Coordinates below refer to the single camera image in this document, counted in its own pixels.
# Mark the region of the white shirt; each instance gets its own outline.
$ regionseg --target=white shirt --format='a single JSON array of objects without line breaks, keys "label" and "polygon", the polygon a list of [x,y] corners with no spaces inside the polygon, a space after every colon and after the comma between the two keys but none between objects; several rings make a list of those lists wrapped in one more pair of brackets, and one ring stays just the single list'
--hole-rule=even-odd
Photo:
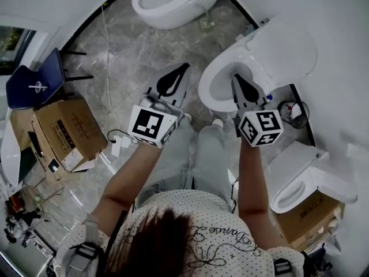
[{"label": "white shirt", "polygon": [[[184,272],[214,277],[274,276],[273,259],[282,258],[291,262],[296,276],[303,276],[304,256],[301,253],[286,247],[268,250],[258,248],[244,221],[231,213],[223,199],[198,190],[167,191],[150,197],[126,219],[112,249],[116,249],[122,237],[132,236],[147,214],[153,216],[157,211],[161,215],[168,208],[176,215],[191,217],[190,253],[186,255]],[[101,247],[105,249],[108,237],[99,231],[99,239]],[[58,250],[54,261],[56,272],[65,252],[84,240],[85,226],[78,225]]]}]

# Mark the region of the light blue jeans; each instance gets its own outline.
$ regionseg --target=light blue jeans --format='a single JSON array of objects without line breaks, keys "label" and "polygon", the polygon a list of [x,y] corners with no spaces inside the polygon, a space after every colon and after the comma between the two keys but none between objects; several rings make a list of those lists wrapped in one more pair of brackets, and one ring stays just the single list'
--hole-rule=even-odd
[{"label": "light blue jeans", "polygon": [[195,138],[190,120],[184,117],[165,144],[155,168],[137,196],[137,208],[156,193],[179,189],[205,191],[229,202],[231,184],[223,129],[210,125],[200,131],[194,165],[190,168],[190,143]]}]

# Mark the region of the blue object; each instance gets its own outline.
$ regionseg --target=blue object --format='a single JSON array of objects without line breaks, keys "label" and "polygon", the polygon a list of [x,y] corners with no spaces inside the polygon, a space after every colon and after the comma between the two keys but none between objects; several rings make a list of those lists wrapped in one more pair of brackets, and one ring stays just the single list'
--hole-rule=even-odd
[{"label": "blue object", "polygon": [[[19,66],[6,83],[7,105],[11,109],[23,110],[45,104],[65,81],[62,60],[59,51],[54,49],[45,59],[38,71],[33,72],[26,66]],[[47,87],[38,93],[37,84]]]}]

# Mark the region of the tile floor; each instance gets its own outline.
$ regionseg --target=tile floor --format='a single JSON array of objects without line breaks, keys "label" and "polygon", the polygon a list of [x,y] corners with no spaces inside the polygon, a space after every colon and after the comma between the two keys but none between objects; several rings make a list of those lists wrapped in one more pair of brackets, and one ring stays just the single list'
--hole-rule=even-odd
[{"label": "tile floor", "polygon": [[[198,20],[184,27],[164,31],[146,25],[131,7],[131,0],[117,0],[104,12],[110,37],[109,80],[111,105],[107,84],[107,34],[102,16],[96,17],[73,43],[70,50],[84,51],[87,56],[65,56],[63,63],[68,73],[74,76],[92,74],[94,79],[74,81],[65,84],[67,92],[83,96],[88,102],[101,130],[106,134],[118,128],[112,110],[119,118],[122,130],[127,130],[132,106],[140,101],[150,76],[163,67],[188,62],[192,75],[183,109],[193,116],[196,131],[210,124],[212,113],[200,102],[197,85],[207,65],[223,50],[235,42],[238,34],[246,34],[249,22],[229,0],[218,0],[210,16],[215,27],[206,32],[200,30]],[[273,93],[272,107],[282,100],[294,100],[289,87]],[[229,170],[238,176],[240,140],[235,136],[233,122],[228,120],[224,127],[225,148],[229,153]],[[268,163],[293,140],[307,143],[307,133],[285,125],[285,133],[275,145],[262,149],[262,160]],[[121,152],[119,158],[110,154],[111,145],[104,153],[117,170],[135,150],[136,145]],[[58,196],[43,204],[51,223],[40,223],[38,232],[57,249],[64,236],[77,222],[85,218],[96,206],[111,173],[99,159],[96,167],[77,174],[61,184],[50,185],[46,181],[37,188],[46,198],[59,190]],[[26,178],[29,186],[42,179],[39,166]]]}]

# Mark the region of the toilet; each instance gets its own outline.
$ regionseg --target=toilet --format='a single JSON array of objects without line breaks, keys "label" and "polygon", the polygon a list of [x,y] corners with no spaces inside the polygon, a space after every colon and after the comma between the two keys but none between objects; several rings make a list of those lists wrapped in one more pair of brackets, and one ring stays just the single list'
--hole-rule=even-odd
[{"label": "toilet", "polygon": [[315,43],[303,27],[288,17],[274,17],[210,63],[199,82],[199,98],[213,111],[237,111],[231,88],[234,74],[255,82],[268,95],[303,81],[317,58]]},{"label": "toilet", "polygon": [[217,0],[132,0],[133,9],[158,29],[181,27],[207,12]]},{"label": "toilet", "polygon": [[357,201],[356,184],[329,165],[329,153],[294,141],[264,170],[271,209],[283,214],[316,190],[338,201]]}]

